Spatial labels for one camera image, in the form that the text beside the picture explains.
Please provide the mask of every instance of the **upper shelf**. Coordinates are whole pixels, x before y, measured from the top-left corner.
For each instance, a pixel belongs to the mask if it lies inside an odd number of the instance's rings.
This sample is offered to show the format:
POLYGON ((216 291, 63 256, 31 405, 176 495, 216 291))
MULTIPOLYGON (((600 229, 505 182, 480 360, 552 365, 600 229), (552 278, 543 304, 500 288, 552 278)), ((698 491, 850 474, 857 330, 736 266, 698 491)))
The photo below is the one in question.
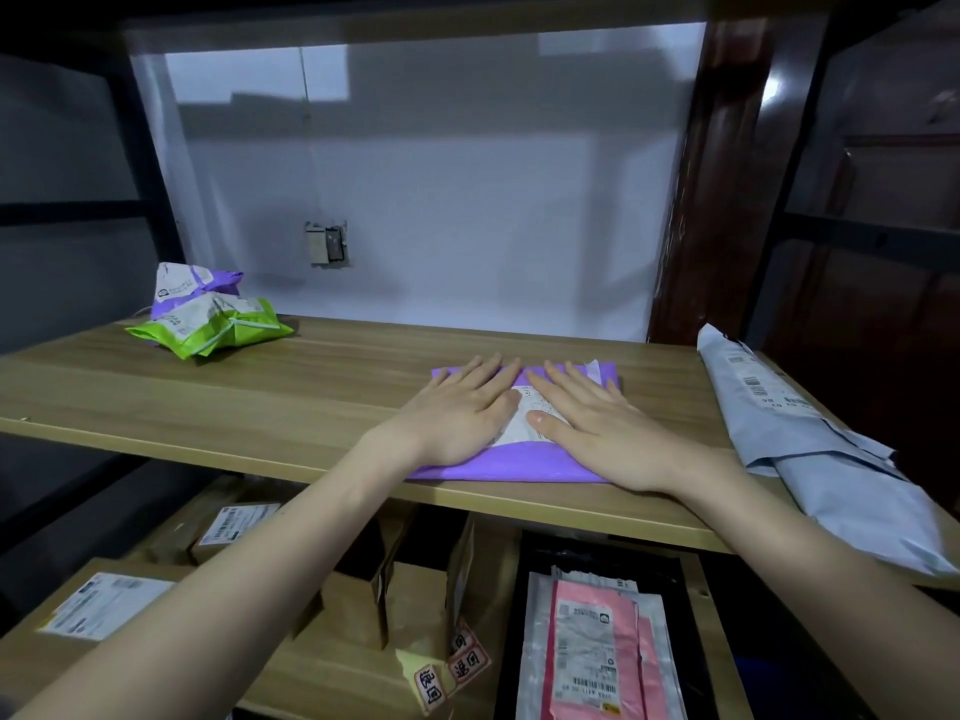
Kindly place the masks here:
MULTIPOLYGON (((0 431, 225 471, 313 482, 426 384, 430 370, 501 351, 613 361, 646 414, 730 448, 714 389, 686 346, 327 318, 291 338, 181 361, 112 323, 0 358, 0 431)), ((758 478, 793 505, 780 480, 758 478)), ((690 548, 729 549, 664 497, 608 484, 402 483, 395 497, 690 548)), ((960 524, 941 511, 960 563, 960 524)))

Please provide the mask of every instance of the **purple plastic mailer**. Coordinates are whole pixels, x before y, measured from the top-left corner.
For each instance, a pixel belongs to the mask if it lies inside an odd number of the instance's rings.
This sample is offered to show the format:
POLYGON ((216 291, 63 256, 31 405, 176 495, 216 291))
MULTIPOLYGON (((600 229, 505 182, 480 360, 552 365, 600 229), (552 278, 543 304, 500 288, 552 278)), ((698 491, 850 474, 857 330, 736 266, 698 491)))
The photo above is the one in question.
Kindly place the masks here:
POLYGON ((242 278, 242 272, 211 270, 200 265, 183 263, 160 263, 156 266, 156 289, 153 291, 150 320, 155 321, 177 306, 193 301, 204 293, 215 292, 239 296, 240 290, 237 289, 237 283, 242 278))
MULTIPOLYGON (((564 367, 557 365, 560 371, 564 367)), ((608 379, 617 382, 617 365, 613 362, 592 362, 578 365, 577 370, 599 384, 608 379)), ((537 434, 527 423, 526 414, 542 410, 556 414, 540 393, 530 386, 522 371, 513 382, 520 391, 520 406, 503 432, 478 455, 450 467, 424 467, 414 472, 409 480, 489 480, 517 483, 603 483, 599 475, 590 472, 570 453, 546 437, 537 434)), ((532 366, 530 371, 546 376, 541 366, 532 366)))

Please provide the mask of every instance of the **wooden door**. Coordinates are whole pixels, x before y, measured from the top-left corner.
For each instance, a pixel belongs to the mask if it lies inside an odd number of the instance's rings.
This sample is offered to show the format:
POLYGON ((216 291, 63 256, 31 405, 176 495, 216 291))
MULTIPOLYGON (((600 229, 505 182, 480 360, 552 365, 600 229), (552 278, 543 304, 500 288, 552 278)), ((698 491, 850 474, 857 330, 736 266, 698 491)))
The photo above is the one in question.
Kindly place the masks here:
MULTIPOLYGON (((960 253, 958 11, 946 0, 831 61, 787 211, 917 229, 918 246, 921 230, 957 231, 960 253)), ((782 245, 790 265, 762 349, 955 511, 960 275, 948 261, 960 258, 898 262, 875 232, 878 256, 782 245)))

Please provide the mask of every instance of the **green package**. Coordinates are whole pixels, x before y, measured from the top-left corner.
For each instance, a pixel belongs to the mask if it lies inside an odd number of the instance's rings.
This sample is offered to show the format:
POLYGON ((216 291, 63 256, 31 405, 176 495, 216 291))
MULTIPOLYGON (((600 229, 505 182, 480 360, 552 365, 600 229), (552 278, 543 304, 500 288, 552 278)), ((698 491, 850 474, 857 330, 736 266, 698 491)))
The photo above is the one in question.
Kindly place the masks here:
POLYGON ((126 330, 162 344, 181 359, 210 356, 217 349, 259 344, 294 332, 277 319, 266 298, 250 300, 224 292, 205 292, 126 330))

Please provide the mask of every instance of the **person's right arm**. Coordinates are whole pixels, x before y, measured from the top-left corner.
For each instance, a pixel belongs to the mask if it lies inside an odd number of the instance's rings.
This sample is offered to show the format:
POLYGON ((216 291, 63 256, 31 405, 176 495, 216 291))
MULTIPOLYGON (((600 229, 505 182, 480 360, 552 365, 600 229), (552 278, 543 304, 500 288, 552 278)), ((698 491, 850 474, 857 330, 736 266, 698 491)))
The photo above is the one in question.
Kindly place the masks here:
POLYGON ((577 461, 630 491, 673 496, 759 575, 881 720, 960 717, 960 618, 760 485, 733 454, 676 435, 549 362, 528 372, 569 426, 527 419, 577 461))

